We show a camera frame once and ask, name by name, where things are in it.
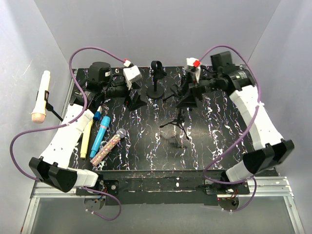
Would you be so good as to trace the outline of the black round-base mic stand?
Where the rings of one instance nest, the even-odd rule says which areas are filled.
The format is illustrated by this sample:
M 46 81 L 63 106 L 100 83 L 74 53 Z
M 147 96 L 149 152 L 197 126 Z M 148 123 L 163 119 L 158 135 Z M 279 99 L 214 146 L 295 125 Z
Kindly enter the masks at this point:
M 164 96 L 164 88 L 158 84 L 158 81 L 167 76 L 167 73 L 163 70 L 162 63 L 159 60 L 151 62 L 151 69 L 153 70 L 153 85 L 147 88 L 146 95 L 150 99 L 158 100 Z

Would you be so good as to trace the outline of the black left round-base stand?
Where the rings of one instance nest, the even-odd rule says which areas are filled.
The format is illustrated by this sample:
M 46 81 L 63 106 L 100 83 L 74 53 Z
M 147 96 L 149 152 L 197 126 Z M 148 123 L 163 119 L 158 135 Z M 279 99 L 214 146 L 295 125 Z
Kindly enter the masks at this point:
M 54 107 L 49 103 L 48 99 L 49 99 L 49 92 L 46 90 L 45 91 L 45 97 L 44 97 L 44 100 L 46 101 L 45 109 L 48 112 L 53 113 L 53 115 L 55 117 L 57 117 L 62 122 L 63 118 L 54 110 Z

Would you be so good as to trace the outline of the glitter silver-head microphone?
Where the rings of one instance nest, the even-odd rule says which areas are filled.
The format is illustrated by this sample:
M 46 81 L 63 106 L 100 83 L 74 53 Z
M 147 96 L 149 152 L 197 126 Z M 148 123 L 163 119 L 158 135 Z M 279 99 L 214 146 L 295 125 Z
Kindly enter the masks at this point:
M 125 129 L 118 129 L 116 134 L 103 146 L 103 148 L 91 159 L 91 164 L 97 166 L 113 148 L 126 136 Z

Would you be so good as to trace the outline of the cream yellow microphone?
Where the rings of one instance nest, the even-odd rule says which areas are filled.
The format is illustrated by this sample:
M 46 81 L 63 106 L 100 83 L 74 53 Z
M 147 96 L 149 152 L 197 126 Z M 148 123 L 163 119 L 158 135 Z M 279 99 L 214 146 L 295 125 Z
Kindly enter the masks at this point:
M 82 141 L 81 141 L 81 148 L 80 148 L 80 158 L 86 159 L 87 150 L 88 150 L 88 144 L 89 144 L 89 138 L 91 133 L 91 128 L 93 125 L 93 119 L 91 119 L 87 125 L 84 128 Z

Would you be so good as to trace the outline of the black tripod shock-mount stand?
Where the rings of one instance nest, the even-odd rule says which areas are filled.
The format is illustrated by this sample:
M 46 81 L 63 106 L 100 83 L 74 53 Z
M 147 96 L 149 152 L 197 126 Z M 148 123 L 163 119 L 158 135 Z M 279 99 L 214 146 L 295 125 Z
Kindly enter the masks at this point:
M 174 84 L 171 88 L 170 88 L 170 91 L 172 92 L 171 95 L 165 97 L 162 102 L 166 102 L 168 99 L 170 98 L 178 98 L 178 99 L 181 99 L 184 94 L 183 94 L 183 88 L 181 86 L 178 86 L 177 84 Z

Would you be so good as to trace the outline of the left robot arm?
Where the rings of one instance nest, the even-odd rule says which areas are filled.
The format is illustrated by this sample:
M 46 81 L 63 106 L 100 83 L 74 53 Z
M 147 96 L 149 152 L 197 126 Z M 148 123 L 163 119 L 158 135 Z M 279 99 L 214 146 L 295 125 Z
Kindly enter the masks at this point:
M 49 146 L 39 158 L 31 158 L 29 167 L 40 182 L 64 193 L 72 188 L 87 187 L 91 194 L 98 195 L 104 188 L 103 176 L 90 170 L 68 167 L 76 143 L 94 117 L 89 109 L 84 111 L 83 107 L 77 104 L 68 106 L 65 117 L 80 112 L 82 116 L 73 123 L 62 122 L 65 126 L 59 127 Z

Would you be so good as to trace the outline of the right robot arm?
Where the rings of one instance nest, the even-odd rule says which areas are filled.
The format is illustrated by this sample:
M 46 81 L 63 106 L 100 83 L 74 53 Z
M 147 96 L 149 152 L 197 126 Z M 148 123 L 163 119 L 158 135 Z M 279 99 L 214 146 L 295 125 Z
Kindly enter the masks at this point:
M 177 89 L 177 108 L 196 108 L 202 95 L 224 91 L 235 104 L 252 137 L 254 151 L 246 153 L 241 162 L 222 173 L 218 181 L 223 192 L 233 193 L 238 184 L 251 176 L 281 164 L 294 150 L 292 140 L 285 140 L 273 125 L 260 100 L 260 87 L 249 67 L 233 64 L 229 51 L 211 56 L 210 75 L 201 71 L 196 58 L 186 59 L 186 75 Z

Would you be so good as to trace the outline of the pale pink microphone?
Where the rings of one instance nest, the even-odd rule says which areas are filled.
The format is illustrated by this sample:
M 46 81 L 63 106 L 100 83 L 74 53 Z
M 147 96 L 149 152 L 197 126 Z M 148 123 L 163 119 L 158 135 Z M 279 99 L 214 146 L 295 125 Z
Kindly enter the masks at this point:
M 36 104 L 31 113 L 31 120 L 36 124 L 42 124 L 46 117 L 46 95 L 48 93 L 51 73 L 45 70 L 42 74 L 39 90 L 37 93 Z

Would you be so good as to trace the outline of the blue white small box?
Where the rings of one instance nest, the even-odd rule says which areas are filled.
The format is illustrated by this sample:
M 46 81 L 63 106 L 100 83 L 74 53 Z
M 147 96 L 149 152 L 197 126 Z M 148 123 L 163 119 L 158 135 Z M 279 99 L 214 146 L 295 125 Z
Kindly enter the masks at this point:
M 101 120 L 101 112 L 102 112 L 102 107 L 99 106 L 98 109 L 96 110 L 95 114 L 94 114 L 94 117 L 93 117 L 94 121 Z

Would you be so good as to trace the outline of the teal blue microphone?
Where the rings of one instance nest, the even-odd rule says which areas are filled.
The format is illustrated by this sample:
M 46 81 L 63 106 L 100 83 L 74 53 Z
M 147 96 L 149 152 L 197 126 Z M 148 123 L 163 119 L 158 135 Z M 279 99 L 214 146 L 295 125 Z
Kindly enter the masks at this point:
M 90 159 L 93 159 L 95 157 L 95 155 L 97 154 L 97 152 L 99 150 L 99 146 L 100 146 L 102 139 L 104 137 L 104 134 L 105 134 L 107 128 L 109 127 L 110 120 L 111 119 L 108 116 L 105 116 L 102 119 L 98 133 L 97 133 L 97 136 L 96 136 L 96 139 L 95 139 L 93 146 L 91 148 Z

